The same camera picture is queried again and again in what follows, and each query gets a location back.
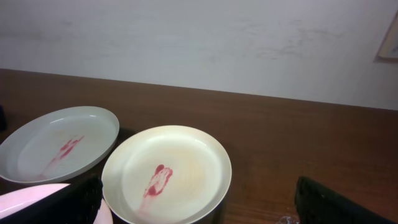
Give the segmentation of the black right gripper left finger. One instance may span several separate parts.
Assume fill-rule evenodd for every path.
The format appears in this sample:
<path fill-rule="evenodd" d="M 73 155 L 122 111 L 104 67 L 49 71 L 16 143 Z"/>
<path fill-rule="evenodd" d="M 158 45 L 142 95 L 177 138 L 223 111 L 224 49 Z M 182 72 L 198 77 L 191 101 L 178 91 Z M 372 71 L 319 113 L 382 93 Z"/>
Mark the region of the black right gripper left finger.
<path fill-rule="evenodd" d="M 79 180 L 1 219 L 1 224 L 93 224 L 103 183 L 97 175 Z"/>

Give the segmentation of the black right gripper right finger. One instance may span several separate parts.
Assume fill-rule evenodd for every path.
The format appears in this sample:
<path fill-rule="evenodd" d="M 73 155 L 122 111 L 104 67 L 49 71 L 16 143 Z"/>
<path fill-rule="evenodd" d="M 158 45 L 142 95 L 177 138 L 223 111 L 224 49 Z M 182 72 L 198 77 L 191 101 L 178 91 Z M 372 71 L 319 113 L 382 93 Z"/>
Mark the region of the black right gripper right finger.
<path fill-rule="evenodd" d="M 308 177 L 298 178 L 294 201 L 300 223 L 394 224 Z"/>

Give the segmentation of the grey plate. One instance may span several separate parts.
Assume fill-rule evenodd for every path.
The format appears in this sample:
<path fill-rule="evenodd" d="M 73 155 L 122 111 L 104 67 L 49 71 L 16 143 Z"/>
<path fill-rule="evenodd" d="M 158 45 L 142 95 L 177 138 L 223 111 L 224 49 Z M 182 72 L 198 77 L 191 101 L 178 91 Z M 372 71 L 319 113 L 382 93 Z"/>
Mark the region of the grey plate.
<path fill-rule="evenodd" d="M 119 120 L 111 111 L 77 106 L 36 118 L 1 144 L 1 178 L 26 185 L 74 178 L 113 148 Z"/>

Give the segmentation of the pink plate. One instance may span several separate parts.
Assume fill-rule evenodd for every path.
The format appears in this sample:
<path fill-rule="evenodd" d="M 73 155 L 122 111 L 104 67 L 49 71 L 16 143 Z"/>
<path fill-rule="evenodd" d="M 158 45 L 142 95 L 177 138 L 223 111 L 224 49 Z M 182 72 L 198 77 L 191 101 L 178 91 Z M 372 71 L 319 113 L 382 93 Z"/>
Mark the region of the pink plate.
<path fill-rule="evenodd" d="M 1 219 L 36 203 L 66 186 L 68 186 L 66 183 L 36 185 L 1 195 Z M 111 210 L 104 200 L 101 201 L 101 207 L 94 224 L 113 224 Z"/>

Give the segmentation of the cream plate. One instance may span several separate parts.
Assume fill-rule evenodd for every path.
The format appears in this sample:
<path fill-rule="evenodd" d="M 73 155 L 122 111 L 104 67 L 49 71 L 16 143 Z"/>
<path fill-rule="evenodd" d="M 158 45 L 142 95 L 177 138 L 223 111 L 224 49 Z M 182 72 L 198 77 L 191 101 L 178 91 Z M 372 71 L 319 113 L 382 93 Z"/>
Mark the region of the cream plate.
<path fill-rule="evenodd" d="M 101 180 L 112 212 L 128 223 L 194 223 L 224 199 L 232 178 L 225 148 L 187 126 L 159 126 L 122 142 Z"/>

